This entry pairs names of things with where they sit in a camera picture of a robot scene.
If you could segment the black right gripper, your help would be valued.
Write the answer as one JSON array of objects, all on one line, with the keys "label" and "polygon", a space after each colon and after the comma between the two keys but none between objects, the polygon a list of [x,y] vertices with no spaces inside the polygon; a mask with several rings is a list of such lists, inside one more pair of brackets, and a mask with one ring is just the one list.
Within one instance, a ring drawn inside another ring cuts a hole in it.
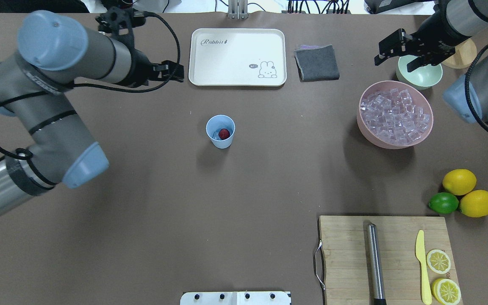
[{"label": "black right gripper", "polygon": [[393,57],[417,56],[408,62],[406,70],[414,72],[428,64],[442,63],[455,53],[456,32],[447,21],[445,12],[435,12],[414,33],[399,28],[378,43],[374,65],[379,66]]}]

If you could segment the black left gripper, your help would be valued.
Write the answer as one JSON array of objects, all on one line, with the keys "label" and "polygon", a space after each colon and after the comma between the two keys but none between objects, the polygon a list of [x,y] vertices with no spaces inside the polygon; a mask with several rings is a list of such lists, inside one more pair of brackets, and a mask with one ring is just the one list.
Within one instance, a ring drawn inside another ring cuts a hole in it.
[{"label": "black left gripper", "polygon": [[177,81],[184,82],[184,73],[176,72],[174,75],[172,71],[182,68],[178,62],[171,60],[164,60],[160,64],[152,63],[148,57],[139,50],[130,51],[130,71],[127,76],[121,81],[124,87],[140,87],[147,86],[149,81]]}]

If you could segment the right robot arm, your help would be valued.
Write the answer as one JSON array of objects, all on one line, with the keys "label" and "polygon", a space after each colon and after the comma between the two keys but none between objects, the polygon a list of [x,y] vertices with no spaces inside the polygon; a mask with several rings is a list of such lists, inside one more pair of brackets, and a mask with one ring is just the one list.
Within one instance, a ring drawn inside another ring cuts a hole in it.
[{"label": "right robot arm", "polygon": [[[439,8],[414,33],[397,29],[378,43],[378,66],[393,57],[413,55],[407,71],[436,66],[455,54],[455,47],[488,28],[488,0],[440,0]],[[467,72],[443,93],[443,99],[468,123],[488,133],[488,44]]]}]

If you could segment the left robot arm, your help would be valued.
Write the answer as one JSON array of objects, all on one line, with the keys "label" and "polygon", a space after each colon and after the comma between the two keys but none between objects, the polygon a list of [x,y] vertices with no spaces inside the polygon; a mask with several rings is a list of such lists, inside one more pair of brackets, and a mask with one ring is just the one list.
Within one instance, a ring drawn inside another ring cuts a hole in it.
[{"label": "left robot arm", "polygon": [[0,216],[59,183],[75,189],[109,167],[66,92],[91,87],[146,93],[184,81],[177,59],[153,63],[134,45],[133,29],[159,14],[109,8],[96,17],[98,30],[46,10],[31,12],[17,34],[17,50],[0,62],[0,114],[15,116],[33,144],[8,151],[0,146]]}]

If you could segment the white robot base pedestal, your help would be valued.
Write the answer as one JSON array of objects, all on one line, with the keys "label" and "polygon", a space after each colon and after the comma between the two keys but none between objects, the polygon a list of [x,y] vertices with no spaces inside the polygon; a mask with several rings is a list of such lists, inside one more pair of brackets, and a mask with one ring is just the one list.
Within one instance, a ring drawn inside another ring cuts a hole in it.
[{"label": "white robot base pedestal", "polygon": [[188,292],[180,305],[291,305],[291,293],[286,291],[215,291]]}]

